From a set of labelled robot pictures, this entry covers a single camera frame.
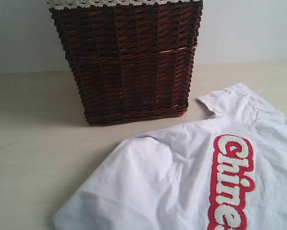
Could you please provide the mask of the white t-shirt with red lettering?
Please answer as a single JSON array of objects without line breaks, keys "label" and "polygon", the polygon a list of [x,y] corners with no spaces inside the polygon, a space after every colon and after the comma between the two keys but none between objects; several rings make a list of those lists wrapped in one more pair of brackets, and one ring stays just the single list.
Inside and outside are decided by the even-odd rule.
[{"label": "white t-shirt with red lettering", "polygon": [[123,140],[54,215],[57,230],[287,230],[287,117],[243,83],[213,115]]}]

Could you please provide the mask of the dark brown wicker basket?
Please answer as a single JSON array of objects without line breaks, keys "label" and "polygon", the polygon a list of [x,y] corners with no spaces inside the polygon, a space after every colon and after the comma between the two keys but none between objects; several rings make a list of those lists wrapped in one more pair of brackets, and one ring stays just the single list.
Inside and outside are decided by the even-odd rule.
[{"label": "dark brown wicker basket", "polygon": [[203,6],[49,9],[89,124],[187,111]]}]

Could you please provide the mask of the grey fabric liner lace trim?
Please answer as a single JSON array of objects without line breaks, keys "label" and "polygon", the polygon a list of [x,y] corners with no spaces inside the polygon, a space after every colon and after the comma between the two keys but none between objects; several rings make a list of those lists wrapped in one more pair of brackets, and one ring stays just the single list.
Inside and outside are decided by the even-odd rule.
[{"label": "grey fabric liner lace trim", "polygon": [[89,7],[164,5],[167,3],[204,2],[203,0],[46,0],[49,9],[64,10]]}]

